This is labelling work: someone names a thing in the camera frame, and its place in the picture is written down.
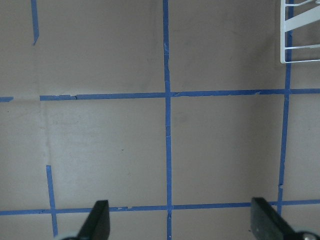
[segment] black object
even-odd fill
[[[251,200],[251,231],[257,240],[320,240],[312,232],[295,232],[262,197]]]
[[[63,240],[108,240],[109,234],[109,203],[101,200],[95,202],[78,235]]]

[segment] metal screw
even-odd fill
[[[302,237],[304,240],[317,240],[316,236],[311,233],[304,233]]]

